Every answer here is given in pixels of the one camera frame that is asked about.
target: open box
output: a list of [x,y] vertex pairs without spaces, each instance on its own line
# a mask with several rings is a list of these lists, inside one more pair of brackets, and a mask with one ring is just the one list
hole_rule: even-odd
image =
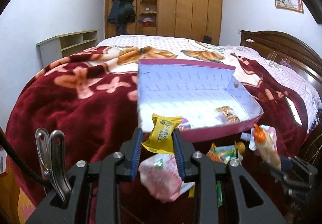
[[[153,130],[152,114],[189,121],[186,141],[217,139],[246,131],[263,114],[262,107],[233,76],[235,67],[182,59],[140,59],[138,116],[143,132]],[[223,124],[216,108],[230,106],[240,122]]]

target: metal clip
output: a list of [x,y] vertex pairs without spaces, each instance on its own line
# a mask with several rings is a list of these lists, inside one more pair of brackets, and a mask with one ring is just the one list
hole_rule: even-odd
[[65,135],[59,130],[49,135],[44,128],[39,128],[35,137],[42,177],[50,180],[63,204],[67,204],[71,187],[65,168]]

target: wooden headboard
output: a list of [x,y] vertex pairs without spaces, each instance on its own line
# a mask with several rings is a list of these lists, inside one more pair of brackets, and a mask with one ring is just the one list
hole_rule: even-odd
[[308,45],[284,32],[242,30],[241,33],[241,46],[252,48],[262,57],[277,63],[284,59],[322,97],[322,59]]

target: bottle with orange cap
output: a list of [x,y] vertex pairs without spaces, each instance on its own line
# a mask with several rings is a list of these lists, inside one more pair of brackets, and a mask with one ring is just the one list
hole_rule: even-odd
[[256,149],[259,151],[262,159],[276,169],[281,170],[281,159],[277,154],[277,149],[275,148],[274,142],[270,137],[269,133],[261,126],[254,124],[254,139]]

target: yellow wrapper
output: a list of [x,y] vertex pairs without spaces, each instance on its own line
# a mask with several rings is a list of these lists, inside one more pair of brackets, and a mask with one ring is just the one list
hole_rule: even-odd
[[173,154],[171,134],[182,122],[182,117],[162,117],[153,113],[152,121],[154,128],[142,146],[153,153]]

